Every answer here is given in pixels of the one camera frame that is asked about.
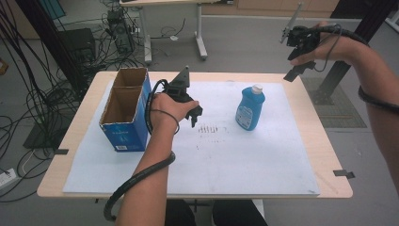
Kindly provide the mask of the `white paper sheet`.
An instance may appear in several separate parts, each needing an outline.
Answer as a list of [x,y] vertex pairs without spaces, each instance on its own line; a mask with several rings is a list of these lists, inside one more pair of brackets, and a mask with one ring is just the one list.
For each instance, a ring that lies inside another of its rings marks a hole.
[[[286,92],[263,84],[266,100],[254,130],[235,120],[245,82],[194,82],[188,93],[203,113],[182,121],[174,138],[168,195],[317,196],[320,193]],[[93,116],[63,190],[110,194],[131,175],[142,154],[117,152]]]

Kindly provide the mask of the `black metal stand post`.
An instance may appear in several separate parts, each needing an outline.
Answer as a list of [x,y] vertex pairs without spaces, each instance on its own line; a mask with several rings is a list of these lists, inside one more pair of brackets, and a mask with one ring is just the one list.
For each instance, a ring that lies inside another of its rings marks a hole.
[[40,0],[15,1],[40,39],[44,42],[61,71],[64,72],[72,88],[78,94],[86,92],[88,90],[88,82],[79,71],[71,54],[59,37],[53,20],[41,5]]

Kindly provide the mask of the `white power strip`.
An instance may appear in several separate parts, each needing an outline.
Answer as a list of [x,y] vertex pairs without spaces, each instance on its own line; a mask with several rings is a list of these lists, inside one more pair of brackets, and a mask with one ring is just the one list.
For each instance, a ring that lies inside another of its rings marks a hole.
[[14,169],[8,169],[0,174],[0,189],[5,188],[17,180],[17,175]]

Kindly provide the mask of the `blue cardboard box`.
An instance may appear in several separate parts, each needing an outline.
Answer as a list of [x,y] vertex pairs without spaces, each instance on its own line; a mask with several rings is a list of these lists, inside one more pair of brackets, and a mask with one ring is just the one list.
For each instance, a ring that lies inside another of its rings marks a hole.
[[117,152],[145,150],[146,103],[152,90],[146,68],[120,69],[100,117],[100,127]]

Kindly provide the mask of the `dark flat floor mat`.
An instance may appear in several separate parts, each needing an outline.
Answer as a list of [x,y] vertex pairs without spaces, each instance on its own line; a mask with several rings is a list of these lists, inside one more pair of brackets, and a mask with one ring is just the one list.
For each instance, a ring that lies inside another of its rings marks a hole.
[[23,146],[27,149],[57,149],[65,137],[72,119],[55,114],[37,120],[27,136]]

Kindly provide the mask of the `blue plastic bottle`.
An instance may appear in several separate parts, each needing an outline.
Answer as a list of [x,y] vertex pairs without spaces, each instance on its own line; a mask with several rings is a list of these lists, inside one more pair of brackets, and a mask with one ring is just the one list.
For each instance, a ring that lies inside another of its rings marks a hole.
[[263,87],[255,84],[242,90],[242,99],[236,109],[235,120],[239,126],[252,131],[258,124],[265,96]]

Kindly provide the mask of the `person's leg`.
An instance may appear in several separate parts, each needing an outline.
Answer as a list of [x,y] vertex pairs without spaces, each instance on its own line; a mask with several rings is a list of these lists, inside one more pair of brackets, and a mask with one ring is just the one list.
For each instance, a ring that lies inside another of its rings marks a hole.
[[268,226],[252,200],[216,200],[215,226]]
[[165,226],[197,226],[195,216],[184,200],[167,200]]

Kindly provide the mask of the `black angled post with base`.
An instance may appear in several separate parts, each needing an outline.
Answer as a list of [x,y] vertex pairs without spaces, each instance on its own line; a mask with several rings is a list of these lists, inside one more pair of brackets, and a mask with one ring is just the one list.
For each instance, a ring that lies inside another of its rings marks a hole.
[[[399,9],[399,0],[339,0],[331,18],[360,19],[355,33],[370,41],[395,9]],[[348,64],[335,62],[319,88],[311,92],[311,100],[316,105],[332,105],[331,95],[349,69]]]

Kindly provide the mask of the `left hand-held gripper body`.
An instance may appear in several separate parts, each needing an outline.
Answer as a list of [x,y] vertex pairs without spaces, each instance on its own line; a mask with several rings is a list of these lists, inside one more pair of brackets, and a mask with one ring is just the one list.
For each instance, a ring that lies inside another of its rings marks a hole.
[[188,95],[190,87],[189,67],[185,66],[170,82],[163,85],[163,92],[178,103],[188,103],[192,98]]

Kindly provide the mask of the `person's right hand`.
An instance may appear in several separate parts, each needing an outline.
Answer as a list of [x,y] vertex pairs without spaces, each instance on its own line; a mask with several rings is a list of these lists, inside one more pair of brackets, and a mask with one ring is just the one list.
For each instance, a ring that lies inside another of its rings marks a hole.
[[320,33],[320,41],[311,52],[289,60],[293,66],[298,66],[317,59],[344,60],[343,53],[351,43],[359,44],[359,37],[353,32],[343,29],[339,24],[319,23],[313,27]]

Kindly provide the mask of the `person's left hand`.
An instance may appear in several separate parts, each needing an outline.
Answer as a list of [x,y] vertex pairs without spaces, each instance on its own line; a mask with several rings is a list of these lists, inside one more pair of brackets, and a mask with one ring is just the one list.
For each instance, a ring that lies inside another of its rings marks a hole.
[[156,93],[151,105],[152,133],[174,134],[179,122],[197,106],[198,101],[178,103],[165,93]]

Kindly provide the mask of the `grey gridded floor mat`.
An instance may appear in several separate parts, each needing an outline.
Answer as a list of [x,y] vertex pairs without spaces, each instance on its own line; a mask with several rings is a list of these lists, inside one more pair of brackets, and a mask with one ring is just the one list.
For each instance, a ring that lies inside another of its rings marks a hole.
[[366,128],[364,120],[352,105],[343,89],[338,86],[330,97],[316,99],[316,90],[323,79],[315,77],[302,77],[302,82],[316,113],[325,128]]

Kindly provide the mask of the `person's left leg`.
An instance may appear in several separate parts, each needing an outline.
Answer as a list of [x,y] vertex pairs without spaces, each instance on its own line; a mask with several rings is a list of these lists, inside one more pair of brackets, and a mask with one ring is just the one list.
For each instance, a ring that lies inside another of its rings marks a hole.
[[184,200],[167,200],[165,226],[197,226],[195,216]]

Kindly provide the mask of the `black box unit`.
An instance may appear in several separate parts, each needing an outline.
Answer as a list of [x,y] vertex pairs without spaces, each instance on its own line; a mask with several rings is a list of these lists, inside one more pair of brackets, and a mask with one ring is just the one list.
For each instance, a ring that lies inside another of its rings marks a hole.
[[89,28],[59,31],[58,35],[77,63],[94,60],[95,39]]

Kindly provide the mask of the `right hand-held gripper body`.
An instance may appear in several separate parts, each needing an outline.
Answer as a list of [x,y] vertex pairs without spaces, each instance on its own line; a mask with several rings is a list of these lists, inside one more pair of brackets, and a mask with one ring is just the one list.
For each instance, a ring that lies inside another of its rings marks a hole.
[[319,41],[320,33],[306,26],[295,26],[295,20],[298,17],[303,3],[299,2],[294,15],[288,24],[282,29],[280,43],[286,42],[287,46],[294,47],[299,53],[308,53],[314,50]]

